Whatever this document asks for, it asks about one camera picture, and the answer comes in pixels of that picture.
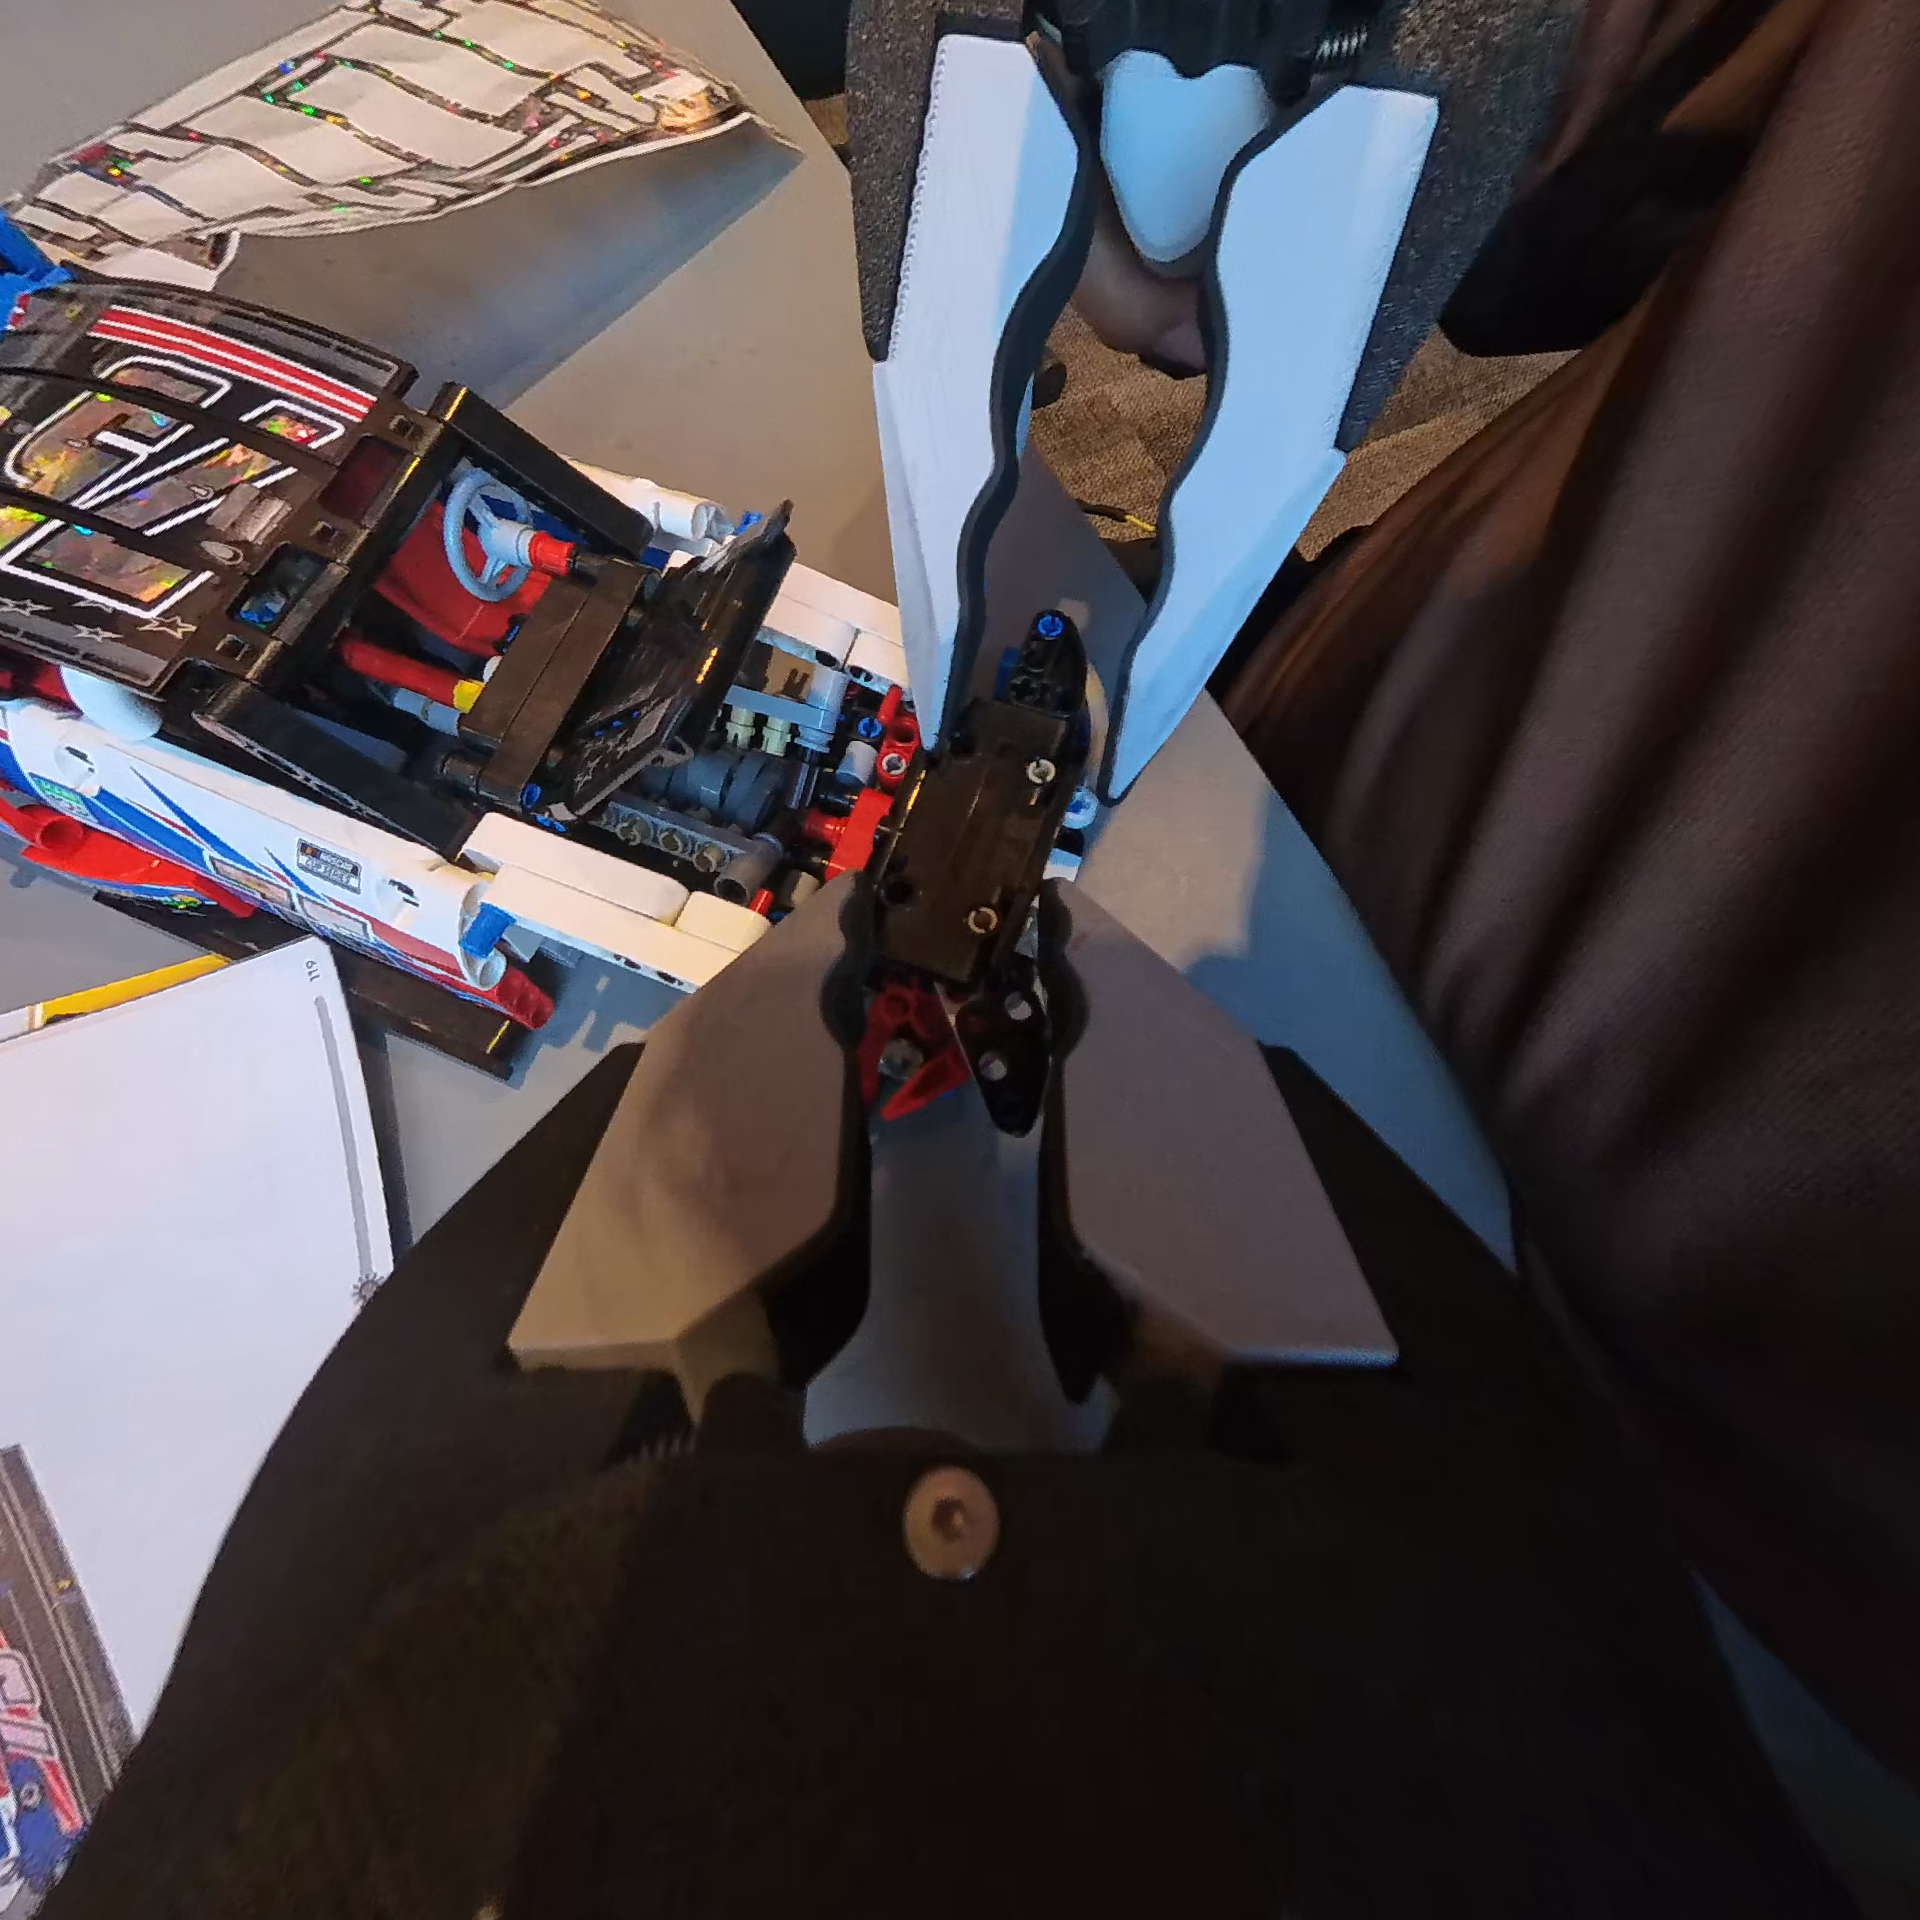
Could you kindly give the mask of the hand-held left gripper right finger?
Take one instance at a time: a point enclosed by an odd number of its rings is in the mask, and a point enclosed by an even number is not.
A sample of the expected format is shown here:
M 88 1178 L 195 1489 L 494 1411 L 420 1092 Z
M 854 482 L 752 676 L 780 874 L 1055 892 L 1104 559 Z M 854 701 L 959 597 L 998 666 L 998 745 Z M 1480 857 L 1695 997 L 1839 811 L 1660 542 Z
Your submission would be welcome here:
M 1400 1339 L 1259 1052 L 1085 882 L 1040 882 L 1032 1310 L 1060 1394 L 1400 1369 Z

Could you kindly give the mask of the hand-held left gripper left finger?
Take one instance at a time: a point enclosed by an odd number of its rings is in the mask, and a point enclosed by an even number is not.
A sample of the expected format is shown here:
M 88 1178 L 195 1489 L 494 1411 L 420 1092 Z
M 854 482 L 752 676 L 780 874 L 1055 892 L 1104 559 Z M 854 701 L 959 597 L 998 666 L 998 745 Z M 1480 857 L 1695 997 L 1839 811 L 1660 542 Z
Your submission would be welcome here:
M 872 874 L 827 874 L 654 1039 L 516 1319 L 530 1377 L 811 1394 L 872 1310 Z

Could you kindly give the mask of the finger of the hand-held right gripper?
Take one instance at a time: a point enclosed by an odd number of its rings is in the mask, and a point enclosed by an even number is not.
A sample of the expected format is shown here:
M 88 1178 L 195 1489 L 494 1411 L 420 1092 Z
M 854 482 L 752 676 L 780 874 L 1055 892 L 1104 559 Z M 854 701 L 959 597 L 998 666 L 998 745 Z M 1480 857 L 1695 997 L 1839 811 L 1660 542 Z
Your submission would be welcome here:
M 940 35 L 880 357 L 902 659 L 923 745 L 985 638 L 985 542 L 1022 501 L 1022 401 L 1090 264 L 1090 139 L 1031 43 Z
M 1400 264 L 1441 94 L 1332 89 L 1219 179 L 1208 413 L 1165 501 L 1165 583 L 1112 666 L 1099 795 L 1134 795 L 1344 471 L 1344 401 Z

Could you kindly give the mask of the brick toy race car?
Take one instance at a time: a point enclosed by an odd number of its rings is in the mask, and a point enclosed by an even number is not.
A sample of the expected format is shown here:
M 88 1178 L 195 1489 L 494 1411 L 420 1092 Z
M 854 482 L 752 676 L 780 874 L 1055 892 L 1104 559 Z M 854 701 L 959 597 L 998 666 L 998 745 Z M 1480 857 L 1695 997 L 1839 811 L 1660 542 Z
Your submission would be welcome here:
M 11 222 L 11 857 L 217 960 L 313 933 L 371 1023 L 510 1078 L 552 968 L 692 997 L 872 869 L 919 701 L 902 606 L 791 506 L 415 383 Z

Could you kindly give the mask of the black brick bumper assembly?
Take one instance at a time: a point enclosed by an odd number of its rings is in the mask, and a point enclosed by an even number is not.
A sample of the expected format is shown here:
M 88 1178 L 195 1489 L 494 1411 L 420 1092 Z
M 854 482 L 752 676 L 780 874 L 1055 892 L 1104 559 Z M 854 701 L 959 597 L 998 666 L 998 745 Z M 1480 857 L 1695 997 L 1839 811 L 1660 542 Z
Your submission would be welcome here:
M 980 1092 L 1006 1138 L 1040 1119 L 1055 1003 L 1032 911 L 1085 770 L 1090 659 L 1085 624 L 1040 606 L 1006 646 L 985 694 L 910 770 L 883 821 L 865 1029 L 872 1114 L 902 1119 L 951 1092 Z

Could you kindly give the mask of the grey desk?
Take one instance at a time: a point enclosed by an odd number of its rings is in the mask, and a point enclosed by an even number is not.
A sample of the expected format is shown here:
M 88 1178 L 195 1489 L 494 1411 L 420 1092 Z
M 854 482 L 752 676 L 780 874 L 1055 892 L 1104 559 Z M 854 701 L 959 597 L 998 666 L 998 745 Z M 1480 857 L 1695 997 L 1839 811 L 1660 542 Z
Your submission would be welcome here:
M 11 201 L 88 133 L 313 22 L 327 5 L 26 5 L 0 0 Z M 616 5 L 752 94 L 780 133 L 616 157 L 415 228 L 242 235 L 219 294 L 327 320 L 510 401 L 537 443 L 705 492 L 798 506 L 798 559 L 896 597 L 880 401 L 854 294 L 854 187 L 732 5 Z M 1259 1041 L 1286 1041 L 1502 1266 L 1508 1178 L 1451 1078 L 1367 950 L 1329 859 L 1198 694 L 1142 790 L 1099 821 L 1085 882 Z M 98 911 L 11 857 L 11 1003 L 167 968 L 184 937 Z M 577 968 L 516 1085 L 402 1039 L 362 1039 L 393 1260 L 435 1229 L 616 1041 L 682 997 Z M 880 1290 L 865 1339 L 809 1394 L 809 1436 L 959 1434 L 1075 1446 L 1032 1331 L 1032 1138 L 980 1099 L 880 1127 Z

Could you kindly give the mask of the person's right hand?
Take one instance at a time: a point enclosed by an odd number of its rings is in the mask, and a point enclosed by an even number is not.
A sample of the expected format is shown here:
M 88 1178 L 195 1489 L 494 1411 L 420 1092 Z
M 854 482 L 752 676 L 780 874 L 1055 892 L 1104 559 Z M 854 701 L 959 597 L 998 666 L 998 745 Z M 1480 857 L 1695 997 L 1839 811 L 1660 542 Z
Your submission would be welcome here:
M 1090 228 L 1090 264 L 1075 273 L 1075 320 L 1112 345 L 1142 357 L 1173 383 L 1198 383 L 1208 369 L 1208 339 L 1198 339 L 1198 273 L 1165 273 L 1134 228 L 1099 222 Z

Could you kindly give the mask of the sticker sheet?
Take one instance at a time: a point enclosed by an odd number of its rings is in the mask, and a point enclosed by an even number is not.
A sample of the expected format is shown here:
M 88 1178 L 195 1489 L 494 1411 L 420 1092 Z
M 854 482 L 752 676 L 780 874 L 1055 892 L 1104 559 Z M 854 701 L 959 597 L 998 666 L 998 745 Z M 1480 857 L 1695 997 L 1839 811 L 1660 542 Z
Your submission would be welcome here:
M 11 297 L 237 294 L 262 244 L 393 235 L 644 157 L 798 139 L 705 53 L 577 0 L 354 0 L 64 139 L 11 201 Z

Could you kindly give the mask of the person's brown clothing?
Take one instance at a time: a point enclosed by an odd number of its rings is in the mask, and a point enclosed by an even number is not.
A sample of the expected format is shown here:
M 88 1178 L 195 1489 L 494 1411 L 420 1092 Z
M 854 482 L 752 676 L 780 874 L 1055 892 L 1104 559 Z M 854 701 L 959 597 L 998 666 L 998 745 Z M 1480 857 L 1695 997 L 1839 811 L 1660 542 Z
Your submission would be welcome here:
M 1461 357 L 1564 357 L 1229 717 L 1704 1586 L 1913 1789 L 1920 5 L 1585 5 Z

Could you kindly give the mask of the white instruction booklet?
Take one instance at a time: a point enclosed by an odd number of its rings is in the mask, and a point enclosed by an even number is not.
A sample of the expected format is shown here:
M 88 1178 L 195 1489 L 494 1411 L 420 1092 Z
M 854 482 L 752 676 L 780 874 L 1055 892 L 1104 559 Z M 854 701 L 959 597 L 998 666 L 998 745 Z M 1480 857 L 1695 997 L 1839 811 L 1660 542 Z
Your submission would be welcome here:
M 136 1757 L 232 1520 L 393 1270 L 327 937 L 0 1041 L 11 1894 Z

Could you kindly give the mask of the yellow-edged booklet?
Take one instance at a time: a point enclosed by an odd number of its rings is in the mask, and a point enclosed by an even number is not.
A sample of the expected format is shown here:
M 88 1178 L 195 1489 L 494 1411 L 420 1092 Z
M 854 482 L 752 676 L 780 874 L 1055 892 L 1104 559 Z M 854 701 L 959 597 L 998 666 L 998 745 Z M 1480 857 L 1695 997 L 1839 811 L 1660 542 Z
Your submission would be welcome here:
M 15 1014 L 0 1014 L 0 1041 L 43 1039 L 56 1023 L 88 1023 L 88 1014 L 121 1014 L 121 1003 L 190 988 L 204 971 L 232 971 L 232 960 L 190 960 L 190 968 L 160 968 L 160 971 L 114 981 L 114 988 L 68 988 L 68 997 L 15 1003 Z

